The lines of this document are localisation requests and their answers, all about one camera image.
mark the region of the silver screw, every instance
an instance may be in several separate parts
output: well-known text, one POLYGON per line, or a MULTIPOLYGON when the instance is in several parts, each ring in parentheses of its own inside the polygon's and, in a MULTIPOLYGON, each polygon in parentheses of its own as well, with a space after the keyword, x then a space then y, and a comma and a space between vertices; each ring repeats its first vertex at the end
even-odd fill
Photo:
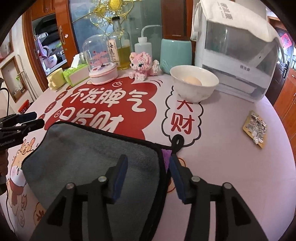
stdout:
POLYGON ((105 176, 100 176, 100 177, 98 178, 98 181, 99 181, 100 183, 106 182, 106 181, 107 181, 107 177, 105 177, 105 176))
POLYGON ((74 183, 67 183, 66 189, 72 189, 74 186, 74 183))
POLYGON ((198 177, 198 176, 192 176, 192 177, 191 177, 191 180, 192 180, 193 182, 195 182, 195 183, 198 183, 198 182, 200 181, 200 177, 198 177))
POLYGON ((232 185, 230 183, 224 183, 223 186, 226 188, 226 189, 231 189, 232 188, 232 185))

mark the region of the teal plastic container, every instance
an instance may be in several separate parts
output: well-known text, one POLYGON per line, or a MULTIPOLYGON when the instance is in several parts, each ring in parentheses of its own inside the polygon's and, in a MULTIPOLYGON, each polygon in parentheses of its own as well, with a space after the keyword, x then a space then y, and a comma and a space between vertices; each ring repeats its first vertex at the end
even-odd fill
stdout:
POLYGON ((177 65, 192 65, 192 46, 190 41, 162 39, 160 47, 160 68, 170 74, 177 65))

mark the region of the glass dome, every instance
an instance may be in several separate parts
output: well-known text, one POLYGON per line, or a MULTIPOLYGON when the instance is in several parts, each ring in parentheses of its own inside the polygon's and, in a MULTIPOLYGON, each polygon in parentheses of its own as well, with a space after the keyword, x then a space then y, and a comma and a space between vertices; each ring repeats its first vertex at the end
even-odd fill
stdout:
POLYGON ((86 57, 89 71, 103 67, 112 62, 108 50, 108 37, 103 34, 96 34, 85 40, 82 48, 86 57))

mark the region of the foil wrapper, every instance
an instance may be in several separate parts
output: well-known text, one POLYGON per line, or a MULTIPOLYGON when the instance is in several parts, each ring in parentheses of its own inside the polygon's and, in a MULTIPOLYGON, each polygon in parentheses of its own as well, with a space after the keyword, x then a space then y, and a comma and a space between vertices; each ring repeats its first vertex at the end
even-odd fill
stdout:
POLYGON ((266 128, 267 125, 260 116, 251 111, 246 120, 244 130, 253 139, 254 143, 259 144, 261 147, 263 147, 264 144, 266 128))

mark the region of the white bowl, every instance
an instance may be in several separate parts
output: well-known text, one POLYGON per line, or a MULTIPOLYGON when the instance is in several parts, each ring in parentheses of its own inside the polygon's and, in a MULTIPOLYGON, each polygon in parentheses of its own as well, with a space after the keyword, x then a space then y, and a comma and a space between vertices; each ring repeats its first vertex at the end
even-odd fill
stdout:
POLYGON ((212 72, 192 65, 178 65, 170 69, 174 81, 174 90, 184 99, 198 103, 210 97, 219 84, 219 79, 212 72), (194 85, 182 79, 193 76, 198 78, 202 86, 194 85))

